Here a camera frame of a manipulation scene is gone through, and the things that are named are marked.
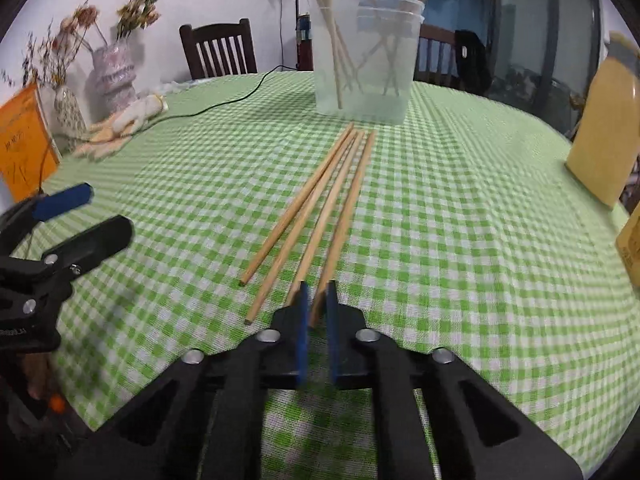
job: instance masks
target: screw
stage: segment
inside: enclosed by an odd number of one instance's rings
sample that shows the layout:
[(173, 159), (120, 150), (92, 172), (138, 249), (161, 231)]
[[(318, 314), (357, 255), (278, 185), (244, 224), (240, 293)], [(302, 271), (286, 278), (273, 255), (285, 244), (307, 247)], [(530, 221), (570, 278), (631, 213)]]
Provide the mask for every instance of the screw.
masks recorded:
[(280, 339), (280, 332), (273, 328), (267, 328), (265, 330), (260, 330), (260, 332), (255, 335), (255, 338), (263, 343), (275, 343)]
[(187, 363), (188, 365), (197, 365), (202, 362), (204, 359), (204, 352), (202, 350), (198, 350), (197, 348), (192, 348), (191, 350), (187, 350), (184, 354), (182, 354), (182, 362)]
[(363, 343), (373, 343), (380, 339), (380, 332), (371, 328), (362, 328), (356, 332), (356, 339)]
[(436, 348), (431, 355), (433, 356), (433, 360), (441, 365), (450, 363), (454, 359), (453, 353), (446, 348)]
[(22, 306), (22, 311), (25, 314), (31, 314), (34, 310), (36, 310), (36, 300), (33, 298), (24, 302)]

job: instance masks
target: wooden stick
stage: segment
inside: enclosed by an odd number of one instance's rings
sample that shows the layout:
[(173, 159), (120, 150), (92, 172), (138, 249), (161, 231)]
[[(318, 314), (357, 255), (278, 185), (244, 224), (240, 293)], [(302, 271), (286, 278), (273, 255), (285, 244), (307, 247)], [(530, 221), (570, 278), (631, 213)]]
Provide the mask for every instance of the wooden stick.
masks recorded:
[(293, 227), (291, 228), (291, 232), (289, 233), (289, 236), (287, 237), (286, 240), (284, 240), (284, 243), (280, 248), (280, 252), (278, 253), (278, 256), (276, 256), (276, 259), (274, 260), (273, 265), (271, 266), (271, 269), (269, 269), (269, 272), (267, 273), (266, 278), (264, 279), (264, 281), (262, 282), (262, 285), (260, 286), (260, 289), (258, 290), (258, 294), (256, 295), (254, 302), (252, 303), (251, 308), (249, 309), (249, 312), (244, 318), (245, 324), (251, 324), (252, 322), (254, 322), (255, 317), (258, 315), (258, 312), (260, 312), (260, 307), (262, 306), (262, 304), (264, 303), (264, 300), (269, 295), (269, 292), (271, 291), (271, 287), (273, 287), (273, 283), (276, 281), (278, 274), (282, 269), (282, 266), (286, 263), (289, 257), (289, 253), (291, 252), (293, 247), (296, 245), (296, 242), (298, 241), (298, 237), (300, 236), (300, 233), (302, 232), (302, 229), (304, 228), (306, 221), (309, 218), (309, 215), (311, 215), (311, 212), (316, 206), (318, 199), (324, 192), (324, 188), (329, 182), (329, 179), (331, 179), (331, 176), (334, 173), (334, 170), (338, 165), (338, 162), (340, 162), (340, 159), (344, 155), (344, 152), (346, 152), (348, 147), (351, 145), (353, 136), (354, 136), (353, 133), (349, 134), (347, 141), (340, 146), (333, 160), (331, 161), (329, 166), (326, 168), (326, 171), (322, 174), (322, 178), (318, 181), (318, 184), (314, 188), (313, 193), (306, 200), (305, 206), (300, 211), (300, 215), (298, 215), (298, 218), (296, 218), (296, 222), (293, 224)]
[(340, 88), (340, 75), (338, 73), (338, 46), (335, 41), (335, 21), (331, 0), (327, 0), (328, 9), (324, 15), (326, 26), (329, 29), (329, 39), (331, 41), (331, 57), (334, 62), (335, 97), (338, 101), (338, 110), (342, 110), (342, 89)]
[(335, 144), (329, 150), (329, 153), (326, 154), (326, 157), (324, 158), (320, 166), (318, 166), (318, 168), (316, 169), (316, 172), (311, 177), (309, 177), (309, 180), (306, 181), (305, 185), (302, 187), (298, 195), (293, 199), (293, 201), (291, 202), (287, 210), (284, 212), (284, 215), (282, 215), (280, 220), (278, 220), (278, 223), (273, 228), (273, 230), (265, 240), (264, 244), (254, 256), (254, 259), (251, 260), (251, 262), (249, 263), (249, 266), (246, 268), (244, 274), (240, 278), (241, 285), (246, 285), (251, 279), (251, 277), (255, 274), (255, 271), (258, 269), (258, 267), (260, 267), (260, 264), (262, 263), (262, 261), (265, 259), (267, 254), (269, 254), (269, 251), (271, 251), (272, 247), (282, 236), (282, 233), (285, 231), (287, 226), (291, 223), (291, 221), (293, 220), (293, 217), (300, 210), (306, 198), (309, 196), (313, 188), (318, 183), (318, 180), (320, 180), (320, 178), (325, 173), (325, 170), (327, 169), (331, 161), (335, 158), (335, 155), (337, 154), (338, 150), (340, 150), (340, 147), (344, 144), (345, 140), (351, 133), (351, 130), (353, 130), (353, 122), (347, 124), (345, 129), (342, 131), (342, 135), (338, 138), (338, 140), (335, 141)]
[[(327, 9), (320, 9), (322, 12), (322, 16), (324, 17), (324, 22), (326, 23), (327, 29), (329, 30), (329, 34), (331, 34), (331, 29), (332, 26), (330, 25), (330, 20), (333, 17), (333, 14), (331, 12), (331, 10), (327, 10)], [(335, 27), (335, 36), (336, 38), (338, 38), (338, 42), (340, 43), (340, 48), (342, 49), (342, 52), (344, 53), (344, 56), (347, 59), (347, 64), (349, 65), (350, 70), (353, 72), (353, 75), (350, 75), (347, 70), (346, 67), (344, 65), (344, 61), (342, 60), (342, 56), (340, 55), (340, 50), (337, 50), (337, 55), (338, 55), (338, 60), (342, 66), (342, 71), (344, 72), (344, 75), (347, 78), (347, 84), (345, 85), (345, 88), (348, 86), (351, 89), (351, 79), (354, 78), (356, 80), (356, 83), (358, 85), (358, 88), (360, 89), (360, 92), (364, 92), (364, 90), (362, 89), (362, 83), (360, 82), (360, 79), (358, 78), (358, 72), (356, 70), (356, 66), (353, 62), (353, 60), (351, 59), (351, 56), (349, 54), (349, 49), (347, 49), (347, 43), (344, 41), (344, 36), (342, 35), (341, 31), (340, 31), (340, 27), (338, 26), (338, 24), (335, 22), (335, 20), (333, 20), (333, 26)]]
[[(427, 3), (427, 0), (418, 0), (424, 4)], [(356, 73), (360, 72), (360, 69), (366, 64), (366, 62), (378, 51), (378, 49), (386, 44), (387, 36), (380, 35), (380, 40), (373, 46), (371, 49), (362, 57), (362, 61), (356, 67)]]
[(358, 151), (358, 147), (360, 146), (360, 142), (362, 141), (363, 136), (363, 131), (358, 132), (358, 136), (356, 137), (356, 140), (353, 141), (351, 149), (349, 153), (347, 153), (342, 167), (340, 168), (340, 173), (338, 173), (338, 176), (335, 177), (334, 185), (332, 186), (329, 195), (326, 197), (326, 201), (324, 202), (324, 206), (322, 206), (322, 211), (320, 212), (320, 216), (318, 217), (318, 222), (316, 222), (316, 227), (314, 227), (314, 231), (313, 233), (311, 233), (309, 243), (306, 245), (305, 254), (302, 256), (302, 260), (300, 260), (300, 264), (298, 265), (296, 277), (293, 278), (293, 283), (291, 283), (289, 295), (284, 302), (285, 306), (291, 304), (291, 302), (293, 301), (293, 297), (300, 288), (300, 282), (302, 282), (306, 278), (306, 274), (311, 268), (311, 262), (313, 261), (314, 255), (318, 250), (318, 245), (322, 240), (322, 235), (324, 234), (327, 222), (329, 221), (329, 216), (331, 216), (331, 211), (334, 210), (335, 203), (338, 200), (338, 195), (340, 195), (340, 190), (342, 189), (342, 184), (349, 174), (353, 157)]
[[(407, 10), (406, 4), (404, 2), (400, 5), (400, 10), (404, 10), (404, 11)], [(393, 59), (395, 59), (396, 55), (398, 54), (398, 45), (399, 45), (399, 43), (400, 43), (400, 37), (396, 36), (396, 42), (394, 43), (394, 53), (393, 53), (393, 56), (392, 56)], [(389, 67), (389, 75), (386, 78), (385, 89), (382, 92), (382, 95), (386, 95), (386, 89), (389, 86), (389, 82), (395, 76), (396, 76), (396, 69), (395, 69), (395, 67), (390, 66)]]
[[(378, 12), (378, 8), (376, 6), (376, 1), (373, 0), (373, 15), (376, 18), (376, 21), (378, 22), (379, 26), (382, 28), (382, 16), (380, 16), (380, 13)], [(385, 47), (385, 52), (386, 52), (386, 60), (389, 63), (389, 66), (391, 67), (391, 64), (393, 63), (393, 60), (391, 58), (391, 50), (389, 49), (389, 44), (387, 42), (387, 36), (386, 34), (380, 34), (380, 41), (382, 43), (382, 45)], [(396, 96), (400, 97), (400, 90), (398, 89), (398, 78), (396, 77), (396, 71), (394, 70), (392, 72), (392, 77), (393, 77), (393, 85), (394, 88), (396, 89)]]
[(351, 182), (347, 200), (344, 202), (340, 218), (338, 218), (338, 225), (335, 227), (334, 237), (332, 238), (331, 245), (329, 246), (329, 252), (326, 256), (324, 268), (322, 269), (322, 274), (320, 275), (320, 281), (318, 283), (318, 289), (316, 290), (316, 296), (314, 297), (314, 302), (311, 307), (311, 316), (309, 318), (310, 327), (315, 327), (320, 319), (320, 307), (322, 300), (324, 299), (324, 292), (326, 290), (327, 283), (329, 283), (329, 281), (334, 277), (335, 268), (338, 265), (342, 247), (347, 240), (347, 233), (351, 227), (351, 221), (353, 221), (353, 211), (356, 207), (356, 202), (358, 201), (360, 187), (362, 186), (364, 173), (367, 168), (367, 163), (369, 162), (369, 157), (375, 140), (376, 132), (372, 131), (369, 134), (369, 137), (367, 137), (367, 143), (364, 146), (362, 156), (358, 163), (358, 169), (356, 170), (356, 174)]

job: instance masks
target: blue gripper pad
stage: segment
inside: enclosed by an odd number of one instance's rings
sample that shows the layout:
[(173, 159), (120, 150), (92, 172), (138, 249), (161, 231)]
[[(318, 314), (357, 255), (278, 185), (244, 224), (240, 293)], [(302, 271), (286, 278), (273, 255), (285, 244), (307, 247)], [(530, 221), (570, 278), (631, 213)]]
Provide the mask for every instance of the blue gripper pad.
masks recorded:
[(33, 209), (33, 218), (40, 222), (46, 222), (81, 205), (88, 204), (93, 196), (94, 189), (86, 182), (69, 187), (41, 199)]

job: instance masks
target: orange book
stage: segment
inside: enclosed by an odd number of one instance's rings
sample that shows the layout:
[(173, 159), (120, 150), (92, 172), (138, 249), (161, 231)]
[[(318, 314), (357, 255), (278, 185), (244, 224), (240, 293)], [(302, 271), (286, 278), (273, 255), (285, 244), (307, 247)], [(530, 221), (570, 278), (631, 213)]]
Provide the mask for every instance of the orange book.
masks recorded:
[(0, 107), (0, 173), (20, 202), (35, 193), (59, 163), (42, 119), (38, 88), (32, 84)]

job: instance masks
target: table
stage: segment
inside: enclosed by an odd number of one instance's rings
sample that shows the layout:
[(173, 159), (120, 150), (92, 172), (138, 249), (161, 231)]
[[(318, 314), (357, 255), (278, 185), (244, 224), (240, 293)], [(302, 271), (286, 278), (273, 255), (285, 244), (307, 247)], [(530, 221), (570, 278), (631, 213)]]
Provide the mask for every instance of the table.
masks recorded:
[[(257, 81), (217, 78), (170, 95), (168, 113)], [(65, 160), (46, 183), (87, 181), (95, 197), (39, 227), (33, 257), (113, 214), (136, 229), (76, 282), (58, 323), (57, 372), (91, 428), (185, 349), (232, 348), (282, 306), (315, 218), (251, 327), (274, 251), (248, 286), (238, 277), (346, 124), (315, 114), (313, 88), (311, 74), (275, 73), (251, 98), (162, 122), (108, 160)], [(626, 214), (568, 174), (557, 132), (505, 105), (414, 83), (405, 122), (376, 128), (341, 300), (406, 348), (452, 348), (589, 472), (640, 403), (640, 301), (613, 245)], [(270, 396), (266, 477), (373, 478), (370, 395), (330, 386), (322, 330), (310, 348), (309, 384)]]

